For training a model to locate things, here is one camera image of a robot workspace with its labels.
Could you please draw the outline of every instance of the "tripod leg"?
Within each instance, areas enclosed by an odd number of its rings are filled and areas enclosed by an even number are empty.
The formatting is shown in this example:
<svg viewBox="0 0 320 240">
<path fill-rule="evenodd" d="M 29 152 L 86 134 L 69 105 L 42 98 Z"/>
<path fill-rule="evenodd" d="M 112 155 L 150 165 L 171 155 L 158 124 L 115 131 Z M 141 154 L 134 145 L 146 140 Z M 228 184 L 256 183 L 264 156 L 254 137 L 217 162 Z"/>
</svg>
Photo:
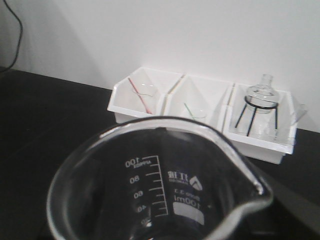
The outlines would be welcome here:
<svg viewBox="0 0 320 240">
<path fill-rule="evenodd" d="M 239 118 L 238 118 L 238 121 L 237 121 L 236 124 L 235 124 L 235 128 L 238 127 L 238 124 L 240 123 L 240 120 L 241 120 L 242 115 L 244 114 L 246 108 L 247 108 L 247 104 L 244 104 L 244 107 L 243 107 L 242 112 L 241 112 L 241 114 L 240 114 L 240 116 L 239 116 Z"/>
<path fill-rule="evenodd" d="M 274 116 L 275 116 L 275 123 L 274 123 L 275 126 L 274 126 L 274 128 L 278 129 L 278 106 L 275 107 L 275 115 Z"/>
<path fill-rule="evenodd" d="M 252 123 L 254 122 L 254 118 L 255 118 L 255 116 L 256 116 L 256 112 L 257 112 L 257 108 L 255 107 L 255 108 L 254 108 L 253 115 L 252 115 L 252 118 L 251 118 L 251 122 L 250 122 L 250 125 L 249 125 L 248 132 L 246 133 L 246 136 L 247 136 L 247 137 L 249 136 L 249 133 L 250 133 L 250 130 L 251 130 L 251 127 L 252 127 Z"/>
</svg>

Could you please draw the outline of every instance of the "white wall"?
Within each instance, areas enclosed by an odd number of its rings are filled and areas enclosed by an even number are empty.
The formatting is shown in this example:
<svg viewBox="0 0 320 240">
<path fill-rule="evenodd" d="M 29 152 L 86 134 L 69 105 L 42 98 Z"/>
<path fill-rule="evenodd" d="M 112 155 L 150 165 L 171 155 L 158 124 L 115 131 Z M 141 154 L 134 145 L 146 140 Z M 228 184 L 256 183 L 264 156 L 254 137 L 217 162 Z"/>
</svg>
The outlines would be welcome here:
<svg viewBox="0 0 320 240">
<path fill-rule="evenodd" d="M 24 24 L 16 69 L 111 89 L 139 66 L 256 84 L 309 106 L 320 132 L 319 0 L 7 0 Z M 0 66 L 18 24 L 0 3 Z"/>
</svg>

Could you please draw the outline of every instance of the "flask neck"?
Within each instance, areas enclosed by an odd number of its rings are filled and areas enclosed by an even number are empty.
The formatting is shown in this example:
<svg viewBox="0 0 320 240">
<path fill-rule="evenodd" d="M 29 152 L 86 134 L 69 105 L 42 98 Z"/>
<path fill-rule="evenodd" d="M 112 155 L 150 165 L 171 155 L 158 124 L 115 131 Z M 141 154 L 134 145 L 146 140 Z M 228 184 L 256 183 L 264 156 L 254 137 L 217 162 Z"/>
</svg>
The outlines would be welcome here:
<svg viewBox="0 0 320 240">
<path fill-rule="evenodd" d="M 273 78 L 274 77 L 272 75 L 263 74 L 260 84 L 263 85 L 263 86 L 268 86 L 269 88 L 271 88 L 271 82 L 272 82 Z"/>
</svg>

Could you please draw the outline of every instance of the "white plastic tray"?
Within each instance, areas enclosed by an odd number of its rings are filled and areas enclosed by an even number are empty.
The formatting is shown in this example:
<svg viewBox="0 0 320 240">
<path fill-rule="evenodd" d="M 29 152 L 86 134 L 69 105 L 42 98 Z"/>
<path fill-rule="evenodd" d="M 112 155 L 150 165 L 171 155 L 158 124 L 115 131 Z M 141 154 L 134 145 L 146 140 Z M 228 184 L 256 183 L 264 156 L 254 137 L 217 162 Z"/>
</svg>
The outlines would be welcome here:
<svg viewBox="0 0 320 240">
<path fill-rule="evenodd" d="M 248 108 L 235 128 L 236 122 L 245 105 L 244 97 L 249 85 L 235 84 L 225 117 L 223 134 L 238 150 L 255 159 L 279 164 L 285 154 L 292 154 L 295 144 L 297 124 L 291 93 L 280 91 L 278 106 L 278 131 L 275 135 L 275 110 L 268 114 L 255 115 L 249 136 L 247 130 L 253 114 Z"/>
<path fill-rule="evenodd" d="M 136 118 L 162 115 L 166 95 L 175 86 L 181 76 L 181 73 L 140 67 L 113 87 L 107 109 L 114 112 L 117 123 L 123 123 Z M 132 79 L 137 88 L 141 86 L 141 83 L 148 82 L 153 84 L 155 88 L 153 96 L 141 95 L 152 114 L 146 112 L 144 104 L 128 78 Z"/>
<path fill-rule="evenodd" d="M 222 131 L 233 83 L 186 75 L 167 96 L 165 116 L 193 119 Z"/>
</svg>

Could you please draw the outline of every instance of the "black countertop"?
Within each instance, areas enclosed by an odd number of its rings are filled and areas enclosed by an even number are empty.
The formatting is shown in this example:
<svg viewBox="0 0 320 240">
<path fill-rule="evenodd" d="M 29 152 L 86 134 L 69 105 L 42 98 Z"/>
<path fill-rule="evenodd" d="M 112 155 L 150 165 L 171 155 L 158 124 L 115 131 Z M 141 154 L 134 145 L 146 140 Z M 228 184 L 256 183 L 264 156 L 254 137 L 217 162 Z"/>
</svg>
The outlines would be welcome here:
<svg viewBox="0 0 320 240">
<path fill-rule="evenodd" d="M 22 71 L 0 75 L 0 239 L 52 239 L 51 180 L 77 146 L 116 124 L 106 110 L 111 92 Z M 251 159 L 275 201 L 248 217 L 236 239 L 247 229 L 246 239 L 320 239 L 320 134 L 298 129 L 296 141 L 280 165 Z"/>
</svg>

